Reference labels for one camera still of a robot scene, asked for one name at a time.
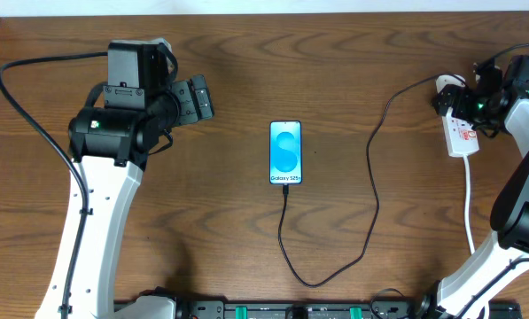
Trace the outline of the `blue Galaxy smartphone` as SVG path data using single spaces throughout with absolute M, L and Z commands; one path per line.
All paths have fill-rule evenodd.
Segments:
M 269 182 L 302 182 L 302 135 L 300 121 L 272 121 L 269 125 Z

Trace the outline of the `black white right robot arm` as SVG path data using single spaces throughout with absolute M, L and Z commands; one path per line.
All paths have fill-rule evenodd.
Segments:
M 529 270 L 529 56 L 513 57 L 506 71 L 490 58 L 474 73 L 474 89 L 455 75 L 439 76 L 432 107 L 445 121 L 465 121 L 490 138 L 511 135 L 522 160 L 494 202 L 489 235 L 424 295 L 418 318 L 477 318 L 490 299 Z

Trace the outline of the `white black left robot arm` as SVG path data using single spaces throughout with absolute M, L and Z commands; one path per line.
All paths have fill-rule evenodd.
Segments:
M 146 295 L 117 308 L 114 283 L 128 211 L 149 156 L 172 128 L 208 120 L 206 79 L 177 80 L 163 38 L 115 40 L 108 80 L 89 93 L 69 123 L 75 171 L 58 257 L 38 318 L 176 318 L 170 297 Z

